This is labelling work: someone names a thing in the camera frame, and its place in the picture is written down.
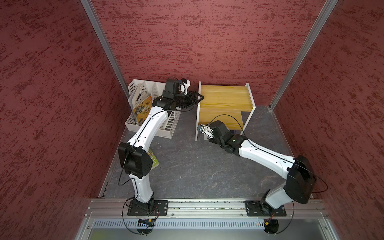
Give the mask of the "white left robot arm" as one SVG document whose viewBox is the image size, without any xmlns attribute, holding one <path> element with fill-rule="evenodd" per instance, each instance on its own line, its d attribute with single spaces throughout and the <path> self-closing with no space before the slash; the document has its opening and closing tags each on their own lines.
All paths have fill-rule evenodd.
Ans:
<svg viewBox="0 0 384 240">
<path fill-rule="evenodd" d="M 154 192 L 150 186 L 149 173 L 153 160 L 148 154 L 150 145 L 161 125 L 175 112 L 188 112 L 204 99 L 195 91 L 189 91 L 191 82 L 187 79 L 168 79 L 162 95 L 152 102 L 149 115 L 135 135 L 128 142 L 121 142 L 118 154 L 122 172 L 128 174 L 135 195 L 132 202 L 139 211 L 150 214 L 155 207 Z"/>
</svg>

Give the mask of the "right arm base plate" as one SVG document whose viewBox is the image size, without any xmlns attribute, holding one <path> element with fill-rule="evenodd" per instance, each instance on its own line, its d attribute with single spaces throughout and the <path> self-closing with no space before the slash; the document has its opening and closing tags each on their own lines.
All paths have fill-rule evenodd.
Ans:
<svg viewBox="0 0 384 240">
<path fill-rule="evenodd" d="M 284 206 L 280 206 L 277 209 L 270 207 L 266 203 L 261 201 L 244 201 L 247 216 L 248 217 L 286 217 L 287 213 Z"/>
</svg>

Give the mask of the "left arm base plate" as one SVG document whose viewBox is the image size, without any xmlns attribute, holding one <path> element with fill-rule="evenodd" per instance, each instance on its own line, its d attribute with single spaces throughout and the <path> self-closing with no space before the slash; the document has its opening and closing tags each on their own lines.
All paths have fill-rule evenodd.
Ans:
<svg viewBox="0 0 384 240">
<path fill-rule="evenodd" d="M 128 216 L 162 217 L 168 213 L 169 201 L 150 199 L 148 203 L 142 203 L 132 200 L 129 205 L 125 204 L 125 207 L 128 207 Z"/>
</svg>

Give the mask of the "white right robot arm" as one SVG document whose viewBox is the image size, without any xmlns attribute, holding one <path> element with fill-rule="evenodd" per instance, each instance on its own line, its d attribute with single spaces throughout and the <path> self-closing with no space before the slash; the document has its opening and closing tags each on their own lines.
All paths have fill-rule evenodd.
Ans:
<svg viewBox="0 0 384 240">
<path fill-rule="evenodd" d="M 271 214 L 289 202 L 307 204 L 317 182 L 308 159 L 299 155 L 286 156 L 264 148 L 245 135 L 233 134 L 221 121 L 203 128 L 211 143 L 217 144 L 229 154 L 252 160 L 281 176 L 285 183 L 268 190 L 259 205 Z"/>
</svg>

